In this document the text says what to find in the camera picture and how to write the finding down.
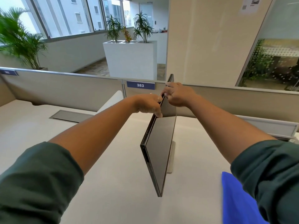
forearm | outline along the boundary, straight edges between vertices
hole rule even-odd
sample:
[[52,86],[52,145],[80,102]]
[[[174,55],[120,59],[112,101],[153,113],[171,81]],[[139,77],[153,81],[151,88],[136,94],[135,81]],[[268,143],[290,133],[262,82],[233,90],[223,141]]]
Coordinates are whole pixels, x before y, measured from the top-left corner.
[[188,102],[188,108],[203,125],[229,163],[232,163],[249,146],[260,141],[275,139],[239,117],[216,107],[199,95],[192,96]]
[[124,99],[57,135],[49,142],[69,150],[86,174],[109,146],[129,116],[135,112],[134,101]]

blue label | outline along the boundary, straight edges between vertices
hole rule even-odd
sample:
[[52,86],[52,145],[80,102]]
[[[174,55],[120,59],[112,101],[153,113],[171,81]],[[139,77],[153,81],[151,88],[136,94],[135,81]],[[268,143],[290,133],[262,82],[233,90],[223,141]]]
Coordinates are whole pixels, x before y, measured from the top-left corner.
[[2,70],[0,69],[0,73],[3,75],[15,75],[18,76],[18,73],[15,70]]
[[127,81],[127,86],[131,88],[139,88],[139,89],[147,89],[154,90],[155,83],[154,82],[136,82],[136,81]]

monitor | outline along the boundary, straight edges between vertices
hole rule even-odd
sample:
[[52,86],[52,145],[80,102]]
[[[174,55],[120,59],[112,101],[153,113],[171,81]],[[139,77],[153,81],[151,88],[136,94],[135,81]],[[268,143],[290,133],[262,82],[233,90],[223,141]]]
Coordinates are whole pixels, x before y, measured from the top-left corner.
[[[171,74],[168,82],[173,81],[174,77]],[[160,106],[163,117],[157,118],[155,115],[152,116],[140,144],[147,168],[159,197],[163,194],[173,131],[176,123],[176,107],[170,105],[164,95],[162,95]]]

monitor stand base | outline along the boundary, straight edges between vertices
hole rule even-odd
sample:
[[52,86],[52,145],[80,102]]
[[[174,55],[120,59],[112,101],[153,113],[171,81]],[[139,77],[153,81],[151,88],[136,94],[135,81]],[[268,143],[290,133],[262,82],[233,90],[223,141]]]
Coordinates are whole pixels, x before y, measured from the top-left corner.
[[174,160],[175,148],[176,148],[176,143],[174,141],[172,141],[171,148],[170,148],[168,165],[167,165],[167,173],[172,173],[172,170],[173,170],[173,160]]

poster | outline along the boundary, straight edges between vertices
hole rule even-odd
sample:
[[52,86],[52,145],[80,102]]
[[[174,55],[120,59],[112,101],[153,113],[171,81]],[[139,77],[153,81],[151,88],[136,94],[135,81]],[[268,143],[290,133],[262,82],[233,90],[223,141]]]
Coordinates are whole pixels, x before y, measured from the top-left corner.
[[256,13],[260,3],[261,0],[243,0],[240,13],[243,15]]

